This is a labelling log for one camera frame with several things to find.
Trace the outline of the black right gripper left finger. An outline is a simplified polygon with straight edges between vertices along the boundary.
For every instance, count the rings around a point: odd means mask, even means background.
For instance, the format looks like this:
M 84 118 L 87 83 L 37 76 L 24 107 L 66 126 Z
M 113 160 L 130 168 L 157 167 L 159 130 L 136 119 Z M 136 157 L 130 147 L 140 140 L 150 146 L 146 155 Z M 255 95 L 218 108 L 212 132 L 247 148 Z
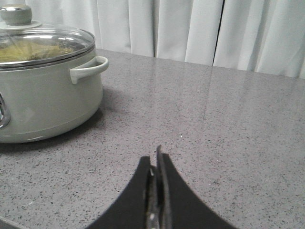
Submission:
M 119 197 L 87 228 L 156 229 L 156 170 L 150 158 L 140 158 L 136 171 Z

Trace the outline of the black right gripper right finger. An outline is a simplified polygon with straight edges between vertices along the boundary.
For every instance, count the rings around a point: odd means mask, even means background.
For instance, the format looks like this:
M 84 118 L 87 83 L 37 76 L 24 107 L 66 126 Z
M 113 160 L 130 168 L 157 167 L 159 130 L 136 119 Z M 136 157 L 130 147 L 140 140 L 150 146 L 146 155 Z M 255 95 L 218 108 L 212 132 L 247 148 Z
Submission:
M 162 229 L 233 229 L 186 184 L 169 154 L 157 146 L 157 187 Z

